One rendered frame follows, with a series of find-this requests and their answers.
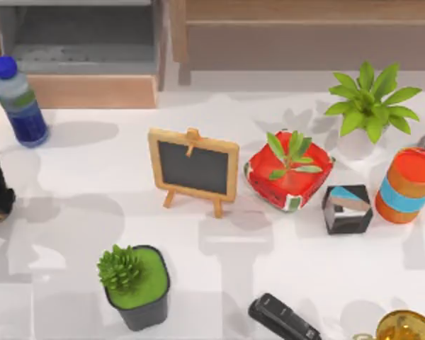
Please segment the wooden framed blackboard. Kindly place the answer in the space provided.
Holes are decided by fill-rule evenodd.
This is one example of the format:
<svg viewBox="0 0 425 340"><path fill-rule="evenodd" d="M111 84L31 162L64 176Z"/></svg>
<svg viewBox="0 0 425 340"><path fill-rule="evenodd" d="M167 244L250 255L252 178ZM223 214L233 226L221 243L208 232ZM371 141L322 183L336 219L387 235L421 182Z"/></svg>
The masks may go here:
<svg viewBox="0 0 425 340"><path fill-rule="evenodd" d="M148 143L154 184L167 191L163 206L184 194L212 201L215 217L221 218L222 204L237 195L239 145L202 137L195 128L185 133L152 128Z"/></svg>

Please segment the red plant pot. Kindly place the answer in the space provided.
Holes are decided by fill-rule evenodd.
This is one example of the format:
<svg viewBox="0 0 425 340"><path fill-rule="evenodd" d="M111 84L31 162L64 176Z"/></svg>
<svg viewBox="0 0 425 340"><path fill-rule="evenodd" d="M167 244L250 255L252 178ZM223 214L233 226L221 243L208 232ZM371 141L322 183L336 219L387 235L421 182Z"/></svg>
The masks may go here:
<svg viewBox="0 0 425 340"><path fill-rule="evenodd" d="M266 133L266 143L244 165L253 190L287 213L303 208L332 172L333 158L311 137L286 129Z"/></svg>

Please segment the black plant pot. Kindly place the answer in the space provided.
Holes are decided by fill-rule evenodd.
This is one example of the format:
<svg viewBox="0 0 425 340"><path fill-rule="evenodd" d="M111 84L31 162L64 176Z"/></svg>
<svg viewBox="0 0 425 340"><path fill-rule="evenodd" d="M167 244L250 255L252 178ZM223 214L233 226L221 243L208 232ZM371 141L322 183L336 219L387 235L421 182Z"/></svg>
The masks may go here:
<svg viewBox="0 0 425 340"><path fill-rule="evenodd" d="M108 303L133 332L164 322L171 278L165 259L151 245L115 244L96 264Z"/></svg>

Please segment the pale wooden drawer front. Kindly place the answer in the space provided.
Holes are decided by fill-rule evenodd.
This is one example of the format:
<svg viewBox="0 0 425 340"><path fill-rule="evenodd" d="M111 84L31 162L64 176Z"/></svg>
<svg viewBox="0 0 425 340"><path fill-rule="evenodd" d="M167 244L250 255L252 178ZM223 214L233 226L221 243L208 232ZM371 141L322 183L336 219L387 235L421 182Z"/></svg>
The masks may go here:
<svg viewBox="0 0 425 340"><path fill-rule="evenodd" d="M155 108L159 82L152 75L30 74L41 108Z"/></svg>

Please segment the wooden cupboard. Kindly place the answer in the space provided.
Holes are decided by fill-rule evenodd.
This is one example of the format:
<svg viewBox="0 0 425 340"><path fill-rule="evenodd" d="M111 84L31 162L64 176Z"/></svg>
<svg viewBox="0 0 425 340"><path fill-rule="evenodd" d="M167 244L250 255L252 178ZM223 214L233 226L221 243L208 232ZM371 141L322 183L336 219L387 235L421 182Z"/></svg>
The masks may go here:
<svg viewBox="0 0 425 340"><path fill-rule="evenodd" d="M425 70L425 0L167 0L180 80L191 71Z"/></svg>

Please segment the black stapler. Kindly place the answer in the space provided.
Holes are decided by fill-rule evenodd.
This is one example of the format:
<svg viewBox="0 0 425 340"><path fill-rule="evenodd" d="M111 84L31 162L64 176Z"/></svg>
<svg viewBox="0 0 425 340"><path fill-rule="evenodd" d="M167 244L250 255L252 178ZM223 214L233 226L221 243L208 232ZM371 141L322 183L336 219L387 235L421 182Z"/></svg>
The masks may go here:
<svg viewBox="0 0 425 340"><path fill-rule="evenodd" d="M322 340L317 329L270 293L255 299L248 314L284 340Z"/></svg>

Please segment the white plant pot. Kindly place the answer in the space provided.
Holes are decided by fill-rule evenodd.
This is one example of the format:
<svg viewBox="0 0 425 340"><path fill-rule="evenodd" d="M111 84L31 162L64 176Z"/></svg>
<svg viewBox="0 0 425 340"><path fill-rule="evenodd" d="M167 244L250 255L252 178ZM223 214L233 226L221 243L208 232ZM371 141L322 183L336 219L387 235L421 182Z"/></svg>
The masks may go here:
<svg viewBox="0 0 425 340"><path fill-rule="evenodd" d="M337 85L329 93L342 100L332 104L325 115L342 117L337 142L338 151L348 159L364 159L371 155L388 128L411 133L409 121L419 122L419 116L405 101L414 98L422 89L398 87L400 65L391 64L377 73L372 64L364 61L354 79L343 72L334 72Z"/></svg>

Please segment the orange and blue can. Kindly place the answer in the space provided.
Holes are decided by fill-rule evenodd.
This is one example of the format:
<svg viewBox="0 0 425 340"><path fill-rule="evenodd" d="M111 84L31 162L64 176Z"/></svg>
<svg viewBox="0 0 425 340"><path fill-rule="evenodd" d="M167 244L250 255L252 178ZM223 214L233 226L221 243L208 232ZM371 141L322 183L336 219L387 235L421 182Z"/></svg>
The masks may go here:
<svg viewBox="0 0 425 340"><path fill-rule="evenodd" d="M375 197L379 215L388 222L412 222L425 205L425 149L406 147L394 156Z"/></svg>

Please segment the blue capped water bottle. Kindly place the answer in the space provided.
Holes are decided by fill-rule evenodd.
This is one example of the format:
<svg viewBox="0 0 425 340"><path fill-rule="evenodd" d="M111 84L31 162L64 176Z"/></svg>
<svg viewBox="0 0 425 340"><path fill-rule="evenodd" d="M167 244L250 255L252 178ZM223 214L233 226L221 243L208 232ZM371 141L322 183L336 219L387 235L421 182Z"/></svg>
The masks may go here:
<svg viewBox="0 0 425 340"><path fill-rule="evenodd" d="M21 145L33 148L46 141L49 129L35 92L8 55L0 56L0 105Z"/></svg>

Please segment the gold trophy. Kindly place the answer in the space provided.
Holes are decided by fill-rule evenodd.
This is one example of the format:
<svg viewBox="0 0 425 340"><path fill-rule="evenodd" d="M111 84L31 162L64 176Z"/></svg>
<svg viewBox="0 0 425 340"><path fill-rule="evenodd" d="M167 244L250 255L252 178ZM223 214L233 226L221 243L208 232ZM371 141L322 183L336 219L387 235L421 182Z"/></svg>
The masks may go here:
<svg viewBox="0 0 425 340"><path fill-rule="evenodd" d="M375 335L355 334L352 340L425 340L425 316L411 310L395 310L379 321Z"/></svg>

